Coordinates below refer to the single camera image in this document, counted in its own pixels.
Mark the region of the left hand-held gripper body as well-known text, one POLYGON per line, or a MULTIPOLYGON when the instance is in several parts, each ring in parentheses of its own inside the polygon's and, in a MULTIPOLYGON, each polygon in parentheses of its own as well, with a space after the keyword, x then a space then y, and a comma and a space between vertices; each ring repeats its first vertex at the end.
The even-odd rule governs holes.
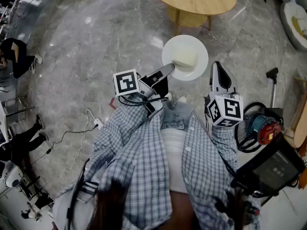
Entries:
POLYGON ((150 85, 150 75, 140 76, 135 69, 113 74, 116 97, 128 106, 144 106, 148 118, 152 118, 163 108, 165 97, 160 97, 150 85))

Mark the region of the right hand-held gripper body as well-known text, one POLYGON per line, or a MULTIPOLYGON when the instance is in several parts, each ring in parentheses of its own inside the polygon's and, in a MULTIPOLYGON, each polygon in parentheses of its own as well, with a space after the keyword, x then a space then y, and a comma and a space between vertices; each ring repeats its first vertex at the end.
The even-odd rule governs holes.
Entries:
POLYGON ((209 92, 205 98, 205 114, 211 119, 213 126, 233 128, 243 121, 243 101, 236 92, 209 92))

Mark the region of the pale food block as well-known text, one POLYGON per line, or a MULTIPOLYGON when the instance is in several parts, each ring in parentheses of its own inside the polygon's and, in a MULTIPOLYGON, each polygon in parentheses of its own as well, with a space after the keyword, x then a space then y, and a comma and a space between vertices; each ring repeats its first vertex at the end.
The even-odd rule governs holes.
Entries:
POLYGON ((197 66, 198 54, 182 53, 175 55, 172 59, 172 63, 183 69, 193 69, 197 66))

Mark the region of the white round plate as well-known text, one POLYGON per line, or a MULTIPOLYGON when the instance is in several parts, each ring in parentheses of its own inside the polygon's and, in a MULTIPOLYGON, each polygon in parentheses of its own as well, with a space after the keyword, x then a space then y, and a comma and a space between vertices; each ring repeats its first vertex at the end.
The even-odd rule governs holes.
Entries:
POLYGON ((204 44, 197 38, 190 35, 178 35, 170 39, 162 51, 162 63, 172 63, 175 55, 182 53, 198 54, 197 66, 193 69, 183 69, 175 64, 175 70, 171 76, 180 81, 192 81, 200 77, 207 69, 209 56, 204 44))

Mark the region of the person's left forearm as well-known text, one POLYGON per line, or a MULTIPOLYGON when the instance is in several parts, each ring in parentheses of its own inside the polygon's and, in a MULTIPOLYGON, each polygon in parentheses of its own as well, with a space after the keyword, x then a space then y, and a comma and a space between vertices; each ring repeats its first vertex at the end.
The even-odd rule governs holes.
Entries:
POLYGON ((151 120, 144 106, 122 104, 109 117, 99 135, 111 136, 112 139, 129 140, 138 130, 146 129, 151 120))

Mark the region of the person's right forearm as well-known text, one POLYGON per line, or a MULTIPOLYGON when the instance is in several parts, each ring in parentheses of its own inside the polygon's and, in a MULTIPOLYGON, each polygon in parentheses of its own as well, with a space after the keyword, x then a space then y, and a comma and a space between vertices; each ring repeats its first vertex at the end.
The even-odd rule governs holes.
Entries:
POLYGON ((212 143, 217 147, 218 152, 224 159, 237 159, 238 150, 234 128, 213 126, 211 137, 212 143))

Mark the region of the person's legs in blue jeans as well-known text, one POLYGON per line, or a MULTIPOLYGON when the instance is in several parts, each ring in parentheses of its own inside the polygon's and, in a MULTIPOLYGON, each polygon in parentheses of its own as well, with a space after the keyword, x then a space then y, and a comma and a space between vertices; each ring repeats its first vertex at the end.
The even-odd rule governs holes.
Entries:
POLYGON ((164 107, 165 112, 161 129, 172 128, 187 132, 189 119, 193 111, 191 105, 182 101, 166 101, 164 107))

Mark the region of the teal and red vacuum cleaner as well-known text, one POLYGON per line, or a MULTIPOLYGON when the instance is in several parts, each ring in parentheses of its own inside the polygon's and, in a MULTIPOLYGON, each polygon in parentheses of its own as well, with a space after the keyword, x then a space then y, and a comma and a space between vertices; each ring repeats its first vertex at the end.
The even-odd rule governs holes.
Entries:
POLYGON ((235 139, 240 152, 255 152, 272 142, 283 129, 283 109, 274 107, 278 73, 278 68, 266 72, 266 77, 273 83, 270 106, 253 102, 243 110, 243 122, 235 127, 235 139))

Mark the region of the black screen device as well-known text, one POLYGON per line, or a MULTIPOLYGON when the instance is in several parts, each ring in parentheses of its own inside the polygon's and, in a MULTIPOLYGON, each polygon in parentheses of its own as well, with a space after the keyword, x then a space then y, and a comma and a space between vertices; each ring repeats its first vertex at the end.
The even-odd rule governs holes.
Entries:
POLYGON ((277 196, 305 170, 305 164, 280 133, 255 157, 239 168, 231 182, 255 198, 277 196))

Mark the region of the light wooden chair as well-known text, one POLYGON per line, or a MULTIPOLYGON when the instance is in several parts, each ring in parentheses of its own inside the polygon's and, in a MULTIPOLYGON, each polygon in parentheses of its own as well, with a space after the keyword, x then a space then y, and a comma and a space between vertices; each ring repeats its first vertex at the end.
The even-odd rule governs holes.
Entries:
POLYGON ((294 77, 294 79, 305 83, 303 98, 292 123, 294 145, 296 148, 299 148, 307 137, 307 80, 300 77, 294 77))

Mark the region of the person's torso in plaid shirt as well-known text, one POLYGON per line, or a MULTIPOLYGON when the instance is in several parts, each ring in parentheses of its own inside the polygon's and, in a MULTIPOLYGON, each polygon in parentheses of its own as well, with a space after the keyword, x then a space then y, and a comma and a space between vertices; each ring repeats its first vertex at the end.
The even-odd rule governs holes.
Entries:
POLYGON ((56 199, 53 230, 260 230, 245 205, 259 204, 231 188, 229 164, 193 110, 187 132, 161 129, 165 107, 129 140, 97 135, 84 182, 98 183, 87 203, 76 201, 66 227, 73 188, 56 199))

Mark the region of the yellow cushion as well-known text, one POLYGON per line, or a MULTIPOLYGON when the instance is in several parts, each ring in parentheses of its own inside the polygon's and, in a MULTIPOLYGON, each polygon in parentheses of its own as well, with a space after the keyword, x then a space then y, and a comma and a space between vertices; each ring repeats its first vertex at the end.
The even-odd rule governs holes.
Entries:
POLYGON ((305 30, 305 20, 304 19, 298 19, 296 17, 292 17, 292 24, 295 28, 295 30, 301 35, 304 35, 304 30, 305 30))

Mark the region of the white round pet bed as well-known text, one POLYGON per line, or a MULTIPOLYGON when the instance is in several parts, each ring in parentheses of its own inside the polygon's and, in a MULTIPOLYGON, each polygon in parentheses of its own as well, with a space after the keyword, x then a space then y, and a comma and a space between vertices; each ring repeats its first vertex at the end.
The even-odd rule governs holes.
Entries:
POLYGON ((280 18, 287 36, 296 49, 307 51, 307 11, 295 1, 283 2, 280 6, 280 18), (305 20, 304 35, 301 36, 292 24, 292 17, 305 20))

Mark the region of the striped grey device box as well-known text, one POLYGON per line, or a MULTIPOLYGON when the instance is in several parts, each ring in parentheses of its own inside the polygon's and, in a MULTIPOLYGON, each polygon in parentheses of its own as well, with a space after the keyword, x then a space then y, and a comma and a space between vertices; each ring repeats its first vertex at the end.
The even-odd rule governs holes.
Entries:
POLYGON ((82 203, 87 203, 89 200, 91 200, 98 189, 98 183, 96 182, 83 182, 78 194, 77 194, 77 200, 82 203))

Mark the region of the white rounded machine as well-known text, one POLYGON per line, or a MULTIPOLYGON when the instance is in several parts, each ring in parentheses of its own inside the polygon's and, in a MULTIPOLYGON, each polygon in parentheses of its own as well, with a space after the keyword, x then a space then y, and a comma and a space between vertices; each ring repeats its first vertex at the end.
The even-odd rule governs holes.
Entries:
POLYGON ((19 185, 23 178, 23 172, 19 166, 15 165, 11 161, 8 161, 2 172, 2 179, 4 184, 9 188, 14 188, 19 185))

